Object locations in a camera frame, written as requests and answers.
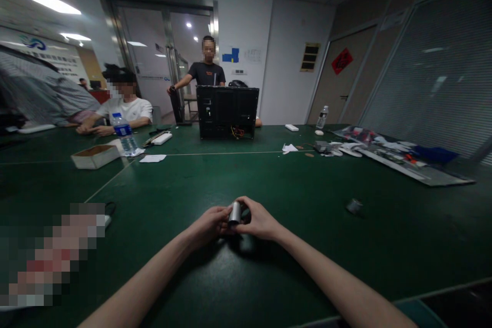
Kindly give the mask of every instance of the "cardboard box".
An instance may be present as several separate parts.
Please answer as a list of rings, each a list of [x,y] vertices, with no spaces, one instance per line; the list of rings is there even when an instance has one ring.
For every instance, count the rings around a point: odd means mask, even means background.
[[[70,157],[79,169],[98,169],[119,158],[119,152],[113,145],[96,145]]]

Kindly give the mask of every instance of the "plastic bottle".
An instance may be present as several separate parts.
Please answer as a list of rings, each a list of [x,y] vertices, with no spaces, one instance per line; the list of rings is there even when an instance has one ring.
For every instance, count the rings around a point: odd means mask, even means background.
[[[325,105],[323,107],[323,110],[321,110],[321,113],[319,113],[319,118],[318,118],[318,122],[316,123],[316,128],[323,129],[327,116],[328,116],[328,105]]]
[[[121,141],[121,146],[123,146],[126,156],[135,156],[138,145],[133,138],[132,128],[127,120],[121,116],[121,113],[114,113],[111,125]]]

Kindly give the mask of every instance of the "striped shirt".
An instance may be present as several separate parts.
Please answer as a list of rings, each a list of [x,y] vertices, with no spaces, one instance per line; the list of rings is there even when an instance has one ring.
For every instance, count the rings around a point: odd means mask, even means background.
[[[65,126],[82,111],[100,104],[83,87],[23,55],[0,50],[0,88],[7,104],[37,124]]]

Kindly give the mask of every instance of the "black computer case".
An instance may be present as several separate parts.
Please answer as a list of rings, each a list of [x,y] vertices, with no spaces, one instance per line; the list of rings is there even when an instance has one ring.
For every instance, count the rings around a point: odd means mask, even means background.
[[[253,139],[257,88],[197,86],[200,137]]]

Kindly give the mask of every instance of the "red decoration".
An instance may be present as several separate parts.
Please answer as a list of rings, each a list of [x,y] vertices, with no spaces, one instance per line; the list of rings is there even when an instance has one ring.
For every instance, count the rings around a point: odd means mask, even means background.
[[[336,75],[339,75],[340,72],[347,66],[349,65],[354,58],[350,55],[349,51],[347,48],[345,48],[340,55],[337,56],[337,58],[333,61],[332,67],[333,70],[335,71]]]

